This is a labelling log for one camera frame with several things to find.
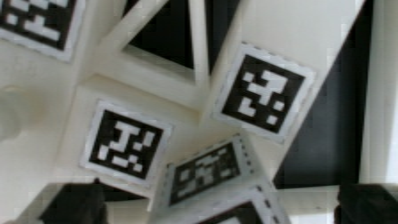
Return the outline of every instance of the black object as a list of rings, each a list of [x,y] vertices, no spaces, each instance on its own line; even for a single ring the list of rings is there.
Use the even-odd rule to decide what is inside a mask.
[[[140,195],[122,191],[118,188],[108,186],[104,183],[101,183],[99,179],[94,180],[94,184],[97,184],[102,188],[102,198],[104,201],[131,201],[145,199]]]
[[[44,44],[47,47],[54,48],[56,50],[63,50],[72,13],[76,9],[76,0],[67,1],[65,7],[47,2],[47,9],[37,7],[30,1],[23,1],[23,3],[28,5],[26,11],[12,5],[12,1],[0,2],[0,28],[31,41]],[[7,22],[7,16],[15,16],[14,23]],[[51,39],[26,30],[24,24],[28,21],[33,21],[35,16],[44,17],[44,26],[58,33],[58,39]]]
[[[346,215],[346,217],[339,217],[337,223],[348,223],[346,220],[357,224],[398,223],[398,201],[383,185],[342,185],[337,200],[341,215]]]
[[[355,224],[349,220],[349,217],[341,209],[341,206],[333,209],[333,224]]]
[[[102,189],[95,184],[65,184],[39,217],[44,224],[102,224]]]
[[[277,171],[278,189],[357,183],[371,16],[367,0]]]
[[[170,0],[129,45],[193,69],[190,10],[186,0]]]
[[[207,32],[207,62],[213,70],[222,43],[234,18],[239,0],[204,0],[206,32]]]

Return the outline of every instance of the black square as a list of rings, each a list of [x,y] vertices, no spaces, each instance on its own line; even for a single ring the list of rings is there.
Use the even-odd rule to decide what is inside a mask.
[[[216,216],[213,216],[206,221],[202,221],[197,224],[216,224],[225,221],[239,224],[262,223],[252,202],[246,202],[236,207],[232,207],[223,213],[220,213]]]
[[[88,162],[143,180],[161,134],[158,127],[104,110]]]
[[[78,0],[0,1],[0,29],[63,51]]]
[[[301,75],[245,55],[222,114],[278,133],[303,79]]]
[[[232,143],[227,143],[175,167],[168,205],[174,205],[239,175],[232,147]]]

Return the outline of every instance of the white border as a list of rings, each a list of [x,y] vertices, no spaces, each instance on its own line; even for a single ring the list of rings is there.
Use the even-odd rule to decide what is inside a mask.
[[[44,55],[53,56],[60,61],[69,62],[72,56],[72,47],[78,38],[78,29],[83,20],[83,10],[85,10],[85,0],[76,0],[74,11],[70,16],[70,27],[69,34],[65,39],[65,48],[63,51],[51,48],[42,43],[35,42],[31,39],[23,37],[19,34],[8,32],[0,28],[0,38],[10,41],[14,44],[19,44],[28,49],[39,51]]]
[[[156,153],[152,156],[152,163],[149,166],[147,176],[145,176],[143,180],[140,178],[129,176],[122,172],[111,170],[104,166],[99,166],[95,163],[90,163],[90,161],[88,161],[104,110],[111,111],[124,117],[138,120],[142,123],[149,124],[150,126],[154,126],[156,128],[159,128],[163,130],[159,143],[158,143],[158,149],[156,149]],[[108,103],[104,100],[99,99],[97,104],[95,104],[95,114],[94,114],[94,118],[92,118],[92,122],[90,122],[90,131],[88,131],[88,136],[86,136],[86,140],[85,140],[85,150],[83,150],[83,155],[81,155],[81,159],[79,159],[79,166],[83,168],[97,171],[99,173],[113,176],[115,178],[126,180],[127,182],[138,184],[145,188],[149,188],[150,184],[152,184],[152,180],[156,178],[156,176],[154,176],[156,167],[158,167],[156,164],[158,164],[158,161],[161,161],[159,157],[163,155],[163,151],[166,148],[166,141],[168,141],[170,133],[172,133],[172,125],[168,123],[156,121],[156,119],[143,116],[140,113],[129,112],[122,107],[115,106],[111,103]]]
[[[222,107],[223,107],[229,92],[230,92],[232,82],[236,79],[245,55],[250,55],[253,58],[257,58],[259,60],[268,62],[271,65],[275,65],[277,67],[280,67],[282,69],[285,69],[287,71],[301,75],[305,78],[277,134],[269,132],[268,130],[264,130],[262,128],[259,128],[257,126],[253,126],[252,124],[245,123],[245,121],[238,120],[234,117],[229,117],[227,115],[222,114]],[[296,63],[287,61],[280,56],[271,55],[264,50],[257,49],[252,45],[243,43],[239,46],[239,51],[234,58],[232,67],[230,67],[225,80],[223,80],[223,86],[222,86],[218,99],[216,99],[216,103],[213,107],[213,118],[223,121],[232,126],[245,128],[246,131],[253,132],[259,136],[266,137],[278,144],[282,144],[287,137],[289,128],[294,122],[294,117],[300,112],[300,107],[301,107],[301,103],[309,93],[309,87],[312,85],[312,82],[314,82],[314,71],[307,67],[300,66]]]
[[[186,220],[181,223],[198,223],[211,219],[216,215],[220,215],[227,210],[241,205],[246,202],[252,202],[259,219],[262,223],[275,223],[273,222],[273,216],[278,219],[278,224],[289,224],[289,218],[287,214],[284,212],[284,208],[275,200],[275,195],[268,191],[268,189],[262,189],[262,192],[257,190],[257,187],[246,188],[239,194],[230,194],[227,200],[218,200],[213,205],[209,205],[211,209],[206,209],[202,211],[207,211],[200,213],[200,216],[197,216],[197,220],[191,218],[195,216],[190,216]],[[271,207],[266,207],[264,200],[268,200]]]
[[[182,208],[184,206],[188,206],[190,203],[193,203],[202,196],[209,193],[206,189],[200,193],[197,193],[191,197],[188,197],[182,201],[179,201],[175,204],[172,204],[168,206],[168,201],[170,201],[170,190],[172,190],[172,182],[174,182],[174,171],[175,168],[186,164],[191,160],[197,159],[197,157],[200,157],[207,152],[211,152],[222,145],[232,143],[232,150],[234,150],[234,155],[236,155],[236,162],[238,162],[238,167],[239,167],[239,175],[236,177],[232,177],[225,182],[222,182],[222,184],[218,184],[216,186],[213,186],[213,189],[218,189],[225,184],[232,184],[241,177],[250,175],[250,170],[253,170],[253,163],[250,161],[250,165],[246,164],[246,159],[245,159],[245,155],[243,155],[243,142],[241,142],[241,137],[239,135],[234,135],[229,139],[225,139],[223,141],[220,141],[216,144],[213,144],[195,155],[193,157],[190,157],[188,159],[184,159],[175,165],[170,164],[168,168],[166,168],[166,178],[165,178],[165,182],[161,183],[161,186],[158,186],[159,188],[165,188],[165,191],[161,193],[161,199],[159,199],[159,209],[158,212],[163,213],[166,212],[168,209],[174,208]]]

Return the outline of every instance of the dark gap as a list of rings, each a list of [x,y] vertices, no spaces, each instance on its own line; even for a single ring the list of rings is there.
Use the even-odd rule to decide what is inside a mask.
[[[126,0],[126,6],[124,6],[124,11],[122,11],[122,17],[127,14],[127,11],[131,10],[134,4],[136,4],[138,0]]]
[[[278,189],[357,183],[371,17],[367,0],[273,178]]]
[[[234,18],[239,0],[204,0],[206,32],[207,32],[207,63],[213,70],[222,43]]]
[[[193,69],[188,1],[170,0],[129,45]]]

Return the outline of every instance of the black and white square pattern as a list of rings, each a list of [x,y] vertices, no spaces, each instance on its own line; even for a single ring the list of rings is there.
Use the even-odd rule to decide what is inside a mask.
[[[312,83],[312,71],[243,44],[214,118],[282,143]]]
[[[0,37],[69,61],[85,0],[0,0]]]
[[[99,101],[81,165],[149,187],[170,125]]]
[[[232,143],[175,167],[170,205],[239,175]]]
[[[191,158],[166,168],[161,209],[184,206],[207,190],[232,184],[253,172],[241,136],[211,145]]]

